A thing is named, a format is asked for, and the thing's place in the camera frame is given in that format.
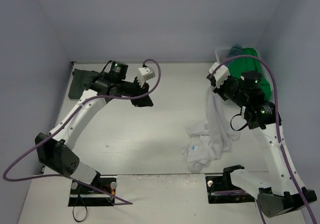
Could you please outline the grey t shirt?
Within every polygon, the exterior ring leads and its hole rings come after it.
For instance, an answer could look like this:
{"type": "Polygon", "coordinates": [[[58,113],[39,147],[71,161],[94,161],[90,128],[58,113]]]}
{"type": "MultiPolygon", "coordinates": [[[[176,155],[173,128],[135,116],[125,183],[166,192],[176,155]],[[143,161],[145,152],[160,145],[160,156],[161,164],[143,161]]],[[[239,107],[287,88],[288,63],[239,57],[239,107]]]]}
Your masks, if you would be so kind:
{"type": "Polygon", "coordinates": [[[68,97],[71,100],[79,99],[85,90],[86,84],[98,75],[99,73],[96,71],[74,69],[72,72],[73,79],[69,88],[68,97]]]}

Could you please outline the white t shirt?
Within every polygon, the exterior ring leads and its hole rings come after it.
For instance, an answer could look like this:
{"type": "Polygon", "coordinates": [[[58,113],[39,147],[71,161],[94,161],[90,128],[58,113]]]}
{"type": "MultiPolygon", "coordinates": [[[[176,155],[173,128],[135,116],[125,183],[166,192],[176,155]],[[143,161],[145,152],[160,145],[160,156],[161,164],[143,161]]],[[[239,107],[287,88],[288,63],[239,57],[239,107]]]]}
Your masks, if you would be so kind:
{"type": "Polygon", "coordinates": [[[191,139],[182,154],[188,170],[193,173],[201,172],[211,161],[220,159],[240,137],[227,121],[222,99],[214,93],[213,87],[208,88],[205,98],[205,119],[185,128],[191,139]]]}

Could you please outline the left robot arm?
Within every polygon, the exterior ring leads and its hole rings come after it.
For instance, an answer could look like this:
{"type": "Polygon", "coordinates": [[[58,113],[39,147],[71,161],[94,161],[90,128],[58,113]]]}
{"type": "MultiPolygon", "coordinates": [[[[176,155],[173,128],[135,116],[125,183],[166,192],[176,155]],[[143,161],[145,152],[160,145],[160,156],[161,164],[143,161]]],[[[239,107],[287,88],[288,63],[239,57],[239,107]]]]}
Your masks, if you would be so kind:
{"type": "Polygon", "coordinates": [[[84,86],[76,105],[48,134],[39,133],[35,138],[37,156],[43,165],[58,174],[82,182],[90,194],[101,186],[100,173],[80,161],[73,148],[89,122],[114,98],[128,97],[136,107],[151,107],[147,94],[147,80],[155,77],[154,70],[143,64],[133,82],[126,81],[128,65],[111,61],[108,72],[101,71],[84,86]]]}

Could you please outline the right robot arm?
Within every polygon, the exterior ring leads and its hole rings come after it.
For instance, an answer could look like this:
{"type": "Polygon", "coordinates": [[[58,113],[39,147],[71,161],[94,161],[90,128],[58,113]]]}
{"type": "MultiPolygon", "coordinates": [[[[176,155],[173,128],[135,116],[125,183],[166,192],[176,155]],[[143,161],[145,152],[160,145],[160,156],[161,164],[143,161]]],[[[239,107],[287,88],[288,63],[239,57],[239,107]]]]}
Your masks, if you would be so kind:
{"type": "Polygon", "coordinates": [[[209,75],[208,79],[214,93],[241,108],[240,116],[261,148],[270,174],[270,181],[265,182],[248,173],[243,166],[235,165],[224,168],[222,186],[227,190],[240,188],[254,197],[268,218],[315,202],[315,191],[305,187],[290,158],[276,106],[265,98],[260,87],[261,73],[245,71],[236,79],[224,70],[209,75]]]}

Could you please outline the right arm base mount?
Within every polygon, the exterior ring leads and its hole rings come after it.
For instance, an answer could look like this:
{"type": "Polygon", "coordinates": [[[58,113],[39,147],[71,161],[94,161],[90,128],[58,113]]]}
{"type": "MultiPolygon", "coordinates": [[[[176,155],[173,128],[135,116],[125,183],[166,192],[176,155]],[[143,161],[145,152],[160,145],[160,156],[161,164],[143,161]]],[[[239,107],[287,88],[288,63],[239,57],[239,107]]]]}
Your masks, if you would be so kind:
{"type": "Polygon", "coordinates": [[[232,184],[230,174],[238,169],[242,170],[244,167],[234,165],[224,168],[222,174],[206,175],[205,181],[209,204],[255,202],[251,195],[232,184]]]}

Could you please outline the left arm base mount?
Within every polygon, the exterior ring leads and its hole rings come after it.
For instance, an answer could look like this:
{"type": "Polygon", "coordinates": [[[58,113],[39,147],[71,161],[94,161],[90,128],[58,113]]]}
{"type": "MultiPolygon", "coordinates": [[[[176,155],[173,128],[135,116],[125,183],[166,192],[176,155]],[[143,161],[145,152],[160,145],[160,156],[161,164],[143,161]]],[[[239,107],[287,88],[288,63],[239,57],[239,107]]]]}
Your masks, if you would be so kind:
{"type": "MultiPolygon", "coordinates": [[[[112,190],[110,184],[117,182],[116,176],[102,176],[101,177],[103,190],[115,195],[115,190],[112,190]]],[[[78,184],[72,181],[69,192],[68,206],[85,206],[97,207],[97,206],[113,206],[115,199],[99,191],[93,190],[82,184],[78,184]]]]}

